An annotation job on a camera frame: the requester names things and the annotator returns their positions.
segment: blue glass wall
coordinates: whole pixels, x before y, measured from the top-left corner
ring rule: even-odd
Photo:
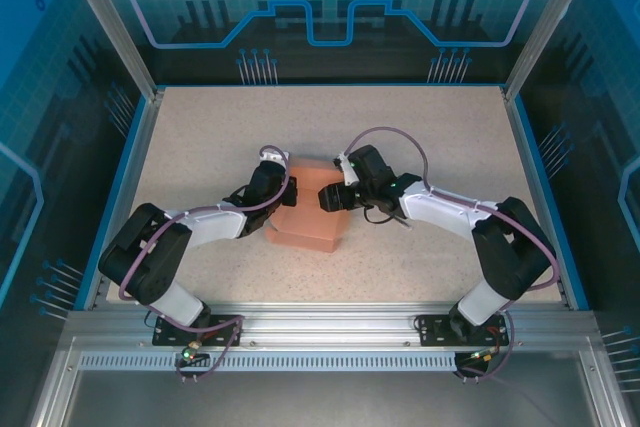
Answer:
[[[602,330],[640,329],[640,0],[574,0],[521,94]]]
[[[182,84],[503,82],[546,2],[115,0],[156,80]]]
[[[84,271],[140,94],[85,0],[0,0],[0,34],[0,423],[18,426],[38,400],[76,294],[71,269]]]

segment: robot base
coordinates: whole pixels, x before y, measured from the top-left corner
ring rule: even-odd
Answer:
[[[215,315],[212,314],[209,320],[209,325],[218,325],[222,322],[226,322],[227,320],[231,320],[235,315]],[[204,334],[201,342],[203,347],[224,347],[229,342],[229,339],[233,335],[233,329],[235,324],[230,325],[229,327],[225,327],[224,329],[220,329],[215,333]],[[240,345],[240,336],[242,332],[238,333],[233,343],[232,347],[236,347]],[[152,344],[155,346],[161,347],[184,347],[188,345],[189,342],[193,340],[198,340],[198,337],[201,337],[202,334],[192,334],[190,332],[185,332],[184,330],[180,330],[177,327],[174,327],[167,321],[158,317],[156,319],[155,332],[153,334]]]
[[[451,328],[448,315],[418,315],[413,321],[414,328],[420,333],[422,347],[494,347],[496,338],[487,329],[495,327],[500,332],[500,347],[509,345],[507,326],[501,315],[493,315],[469,339],[462,342]]]

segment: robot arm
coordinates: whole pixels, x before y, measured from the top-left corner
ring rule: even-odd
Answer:
[[[519,199],[510,197],[500,204],[480,202],[427,187],[413,174],[396,177],[370,145],[348,157],[341,154],[335,164],[344,173],[345,182],[319,192],[324,210],[378,207],[391,217],[429,222],[474,242],[484,279],[449,313],[451,328],[462,342],[482,330],[498,310],[519,299],[550,265],[531,240],[492,214],[497,211],[513,219],[553,252]]]
[[[277,201],[258,210],[248,209],[273,198],[284,179],[285,162],[280,155],[262,153],[249,184],[225,198],[217,208],[187,213],[169,226],[136,269],[126,292],[183,326],[207,327],[207,305],[175,280],[185,251],[214,240],[245,237],[262,227],[279,205],[294,206],[296,183],[290,178]],[[139,206],[103,252],[98,264],[100,272],[121,285],[146,242],[178,214],[153,204]]]

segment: blue circuit line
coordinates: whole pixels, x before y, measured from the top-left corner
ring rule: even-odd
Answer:
[[[638,232],[638,226],[636,225],[631,209],[627,205],[627,190],[629,189],[629,177],[636,170],[640,168],[640,156],[632,160],[622,171],[622,178],[620,179],[620,190],[618,190],[618,205],[624,216],[624,220],[627,222],[629,232],[633,237],[633,241],[636,243],[636,247],[640,250],[640,232]]]
[[[18,247],[16,248],[15,253],[13,254],[13,259],[11,259],[11,263],[9,264],[9,269],[7,270],[4,279],[2,280],[2,285],[0,285],[0,308],[4,303],[4,300],[7,297],[7,293],[9,292],[9,287],[11,287],[11,283],[16,275],[16,271],[18,270],[18,266],[20,265],[20,261],[22,260],[22,256],[24,255],[24,251],[27,248],[27,244],[31,239],[31,235],[33,234],[33,229],[38,222],[38,217],[40,217],[40,213],[42,212],[42,208],[44,207],[44,195],[42,193],[42,183],[40,182],[40,174],[38,171],[29,164],[24,159],[21,159],[13,150],[11,150],[7,145],[0,142],[0,152],[6,155],[9,160],[11,160],[14,164],[18,166],[20,170],[22,170],[25,174],[31,177],[31,181],[33,182],[33,189],[36,193],[36,205],[31,212],[31,217],[29,217],[29,222],[27,222],[27,226],[22,233],[22,237],[20,238],[20,242],[18,243]]]
[[[155,40],[151,28],[147,23],[142,9],[137,0],[129,0],[136,12],[138,20],[144,30],[149,43],[156,49],[176,50],[176,49],[224,49],[226,48],[242,30],[256,18],[275,17],[276,7],[302,7],[305,11],[305,20],[307,26],[307,40],[314,47],[346,47],[353,42],[353,33],[355,27],[355,10],[360,6],[383,6],[384,15],[395,17],[406,17],[416,28],[428,38],[436,47],[488,47],[500,48],[507,46],[513,39],[516,29],[520,24],[520,20],[526,10],[530,0],[523,0],[516,14],[513,23],[509,29],[507,37],[500,42],[485,41],[443,41],[438,40],[436,36],[427,28],[418,16],[408,9],[395,9],[393,0],[352,0],[347,9],[347,33],[344,40],[316,40],[313,28],[313,9],[311,3],[307,0],[269,0],[267,1],[267,10],[258,10],[249,12],[221,42],[193,42],[193,43],[171,43],[161,44]]]

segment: beige work surface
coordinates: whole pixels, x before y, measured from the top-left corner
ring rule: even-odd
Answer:
[[[483,200],[516,196],[532,208],[499,89],[423,86],[168,88],[134,207],[215,204],[248,182],[265,144],[332,159],[361,131],[381,125],[404,129],[423,145],[433,185]],[[406,139],[382,132],[365,143],[397,175],[422,174]],[[272,245],[258,231],[188,251],[177,279],[206,301],[459,300],[481,278],[473,244],[412,225],[371,225],[355,211],[333,254]],[[108,300],[117,299],[113,287]],[[556,288],[526,295],[559,298]]]

